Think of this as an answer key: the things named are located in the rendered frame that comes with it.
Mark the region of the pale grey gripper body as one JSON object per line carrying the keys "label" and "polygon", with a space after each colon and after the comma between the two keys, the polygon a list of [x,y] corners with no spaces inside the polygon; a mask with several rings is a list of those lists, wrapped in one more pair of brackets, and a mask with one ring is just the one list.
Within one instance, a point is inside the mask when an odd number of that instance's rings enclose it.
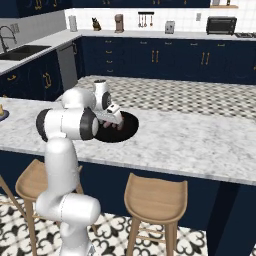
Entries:
{"label": "pale grey gripper body", "polygon": [[107,121],[110,123],[117,124],[117,128],[116,128],[117,130],[122,129],[124,119],[120,111],[118,111],[116,114],[110,114],[104,111],[96,111],[95,114],[102,125],[104,124],[104,122]]}

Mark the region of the navy lower cupboard run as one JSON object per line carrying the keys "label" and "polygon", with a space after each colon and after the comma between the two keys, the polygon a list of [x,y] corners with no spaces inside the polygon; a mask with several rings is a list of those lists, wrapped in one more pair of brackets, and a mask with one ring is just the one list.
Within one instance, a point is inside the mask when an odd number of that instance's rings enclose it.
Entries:
{"label": "navy lower cupboard run", "polygon": [[84,37],[87,75],[256,86],[256,42]]}
{"label": "navy lower cupboard run", "polygon": [[0,77],[0,97],[55,101],[70,85],[65,68],[74,59],[74,43],[50,51]]}

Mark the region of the grey canister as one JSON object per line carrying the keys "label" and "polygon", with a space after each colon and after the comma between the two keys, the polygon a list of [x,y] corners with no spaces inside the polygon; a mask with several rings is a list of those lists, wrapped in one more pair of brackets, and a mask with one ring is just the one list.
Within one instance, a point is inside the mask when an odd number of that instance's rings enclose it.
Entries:
{"label": "grey canister", "polygon": [[77,22],[76,22],[76,16],[70,15],[68,16],[69,19],[69,26],[70,26],[70,31],[71,32],[77,32]]}

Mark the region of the dark metal tap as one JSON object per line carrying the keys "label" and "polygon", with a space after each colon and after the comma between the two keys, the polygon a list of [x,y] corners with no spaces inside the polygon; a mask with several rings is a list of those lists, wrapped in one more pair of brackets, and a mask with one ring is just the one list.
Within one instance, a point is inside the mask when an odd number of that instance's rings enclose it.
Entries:
{"label": "dark metal tap", "polygon": [[[11,32],[11,36],[3,36],[2,35],[2,30],[4,28],[7,28],[10,32]],[[17,44],[17,39],[14,35],[14,32],[11,30],[10,27],[6,26],[6,25],[3,25],[3,26],[0,26],[0,43],[1,43],[1,46],[2,46],[2,49],[3,49],[3,52],[4,53],[7,53],[8,52],[8,49],[9,49],[9,46],[5,43],[5,39],[10,39],[10,40],[13,40],[14,41],[14,44]]]}

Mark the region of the navy kitchen island base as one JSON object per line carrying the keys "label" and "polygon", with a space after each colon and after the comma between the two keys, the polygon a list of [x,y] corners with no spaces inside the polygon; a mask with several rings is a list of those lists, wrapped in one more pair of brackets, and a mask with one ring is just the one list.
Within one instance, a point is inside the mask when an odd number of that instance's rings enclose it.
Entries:
{"label": "navy kitchen island base", "polygon": [[188,206],[181,224],[207,235],[209,256],[249,256],[256,245],[256,171],[235,159],[197,160],[124,153],[114,160],[80,158],[84,191],[99,199],[102,210],[126,216],[124,191],[128,176],[188,182]]}

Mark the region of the black bowl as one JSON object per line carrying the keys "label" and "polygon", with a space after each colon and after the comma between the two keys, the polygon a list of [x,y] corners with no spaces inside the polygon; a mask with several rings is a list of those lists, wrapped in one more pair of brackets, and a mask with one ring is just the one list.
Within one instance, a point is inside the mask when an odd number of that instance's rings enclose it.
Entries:
{"label": "black bowl", "polygon": [[130,139],[135,135],[139,127],[138,119],[131,113],[122,111],[123,127],[121,130],[108,126],[104,128],[99,125],[98,133],[95,138],[102,142],[117,143]]}

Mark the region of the black sink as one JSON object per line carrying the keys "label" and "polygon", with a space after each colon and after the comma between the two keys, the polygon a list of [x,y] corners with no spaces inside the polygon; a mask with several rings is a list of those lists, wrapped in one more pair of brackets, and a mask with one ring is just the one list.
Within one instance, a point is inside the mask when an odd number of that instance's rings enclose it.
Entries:
{"label": "black sink", "polygon": [[41,53],[49,50],[50,46],[43,45],[24,45],[13,49],[7,53],[0,54],[0,60],[4,61],[21,61],[33,56],[39,56]]}

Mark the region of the navy cupboard run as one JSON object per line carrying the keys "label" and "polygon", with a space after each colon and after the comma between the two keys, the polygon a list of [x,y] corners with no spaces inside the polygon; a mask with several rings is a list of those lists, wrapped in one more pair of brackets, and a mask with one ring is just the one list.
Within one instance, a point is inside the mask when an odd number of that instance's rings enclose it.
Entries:
{"label": "navy cupboard run", "polygon": [[65,68],[74,59],[74,43],[50,51],[0,77],[0,97],[55,101],[70,85]]}
{"label": "navy cupboard run", "polygon": [[84,37],[87,75],[256,86],[256,42]]}
{"label": "navy cupboard run", "polygon": [[209,8],[211,0],[0,0],[0,18],[23,18],[69,8]]}

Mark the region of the rail with hanging tools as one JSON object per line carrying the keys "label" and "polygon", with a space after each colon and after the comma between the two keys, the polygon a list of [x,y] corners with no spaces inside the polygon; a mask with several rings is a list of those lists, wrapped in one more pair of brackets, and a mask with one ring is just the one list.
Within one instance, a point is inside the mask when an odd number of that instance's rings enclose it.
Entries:
{"label": "rail with hanging tools", "polygon": [[138,12],[138,27],[146,28],[147,26],[153,26],[154,13],[150,11],[139,11]]}

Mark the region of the wooden wall shelf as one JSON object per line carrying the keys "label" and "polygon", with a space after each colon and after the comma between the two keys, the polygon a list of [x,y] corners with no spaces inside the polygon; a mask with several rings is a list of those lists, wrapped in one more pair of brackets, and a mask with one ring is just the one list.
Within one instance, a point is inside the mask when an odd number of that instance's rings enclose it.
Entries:
{"label": "wooden wall shelf", "polygon": [[211,0],[210,8],[237,9],[238,6],[231,3],[231,0]]}

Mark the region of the wooden bar stool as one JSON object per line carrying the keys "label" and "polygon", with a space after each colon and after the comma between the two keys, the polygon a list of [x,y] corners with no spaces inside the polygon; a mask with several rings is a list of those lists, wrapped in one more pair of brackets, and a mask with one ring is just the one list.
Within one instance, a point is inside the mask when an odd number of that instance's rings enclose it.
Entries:
{"label": "wooden bar stool", "polygon": [[20,206],[20,204],[18,203],[18,201],[15,199],[14,195],[12,194],[11,190],[9,189],[8,185],[5,183],[5,181],[1,175],[0,175],[0,187],[4,190],[4,192],[7,194],[7,196],[10,199],[9,201],[1,201],[0,200],[0,205],[5,204],[5,205],[15,206],[19,210],[21,215],[24,217],[24,219],[27,220],[25,212],[23,211],[23,209]]}
{"label": "wooden bar stool", "polygon": [[132,216],[126,256],[132,256],[135,241],[155,241],[155,238],[138,236],[140,223],[165,227],[165,239],[157,242],[166,244],[167,256],[176,250],[178,221],[183,217],[188,203],[188,182],[172,182],[156,178],[129,175],[124,193],[124,203]]}
{"label": "wooden bar stool", "polygon": [[47,187],[45,165],[37,159],[34,159],[22,172],[15,185],[16,193],[24,200],[33,256],[37,256],[33,203]]}

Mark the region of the black toaster oven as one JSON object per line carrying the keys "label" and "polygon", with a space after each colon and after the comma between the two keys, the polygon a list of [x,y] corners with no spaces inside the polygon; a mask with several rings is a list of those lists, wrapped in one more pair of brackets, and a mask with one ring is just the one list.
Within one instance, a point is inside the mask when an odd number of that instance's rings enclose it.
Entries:
{"label": "black toaster oven", "polygon": [[206,33],[233,35],[237,23],[236,17],[209,16],[207,19]]}

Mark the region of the grey dishwasher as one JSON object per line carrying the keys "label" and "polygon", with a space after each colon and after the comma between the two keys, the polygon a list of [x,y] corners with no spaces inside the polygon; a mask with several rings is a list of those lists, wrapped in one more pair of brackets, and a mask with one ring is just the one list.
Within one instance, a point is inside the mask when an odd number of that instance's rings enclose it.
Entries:
{"label": "grey dishwasher", "polygon": [[71,89],[78,82],[73,44],[69,42],[59,47],[57,49],[57,55],[60,66],[63,89]]}

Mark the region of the navy upper cupboard run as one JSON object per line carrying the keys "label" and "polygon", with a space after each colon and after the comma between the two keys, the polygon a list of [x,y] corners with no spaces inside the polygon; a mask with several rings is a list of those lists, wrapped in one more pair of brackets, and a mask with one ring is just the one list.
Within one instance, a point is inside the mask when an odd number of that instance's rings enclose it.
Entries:
{"label": "navy upper cupboard run", "polygon": [[0,18],[23,18],[69,8],[209,8],[211,0],[0,0]]}

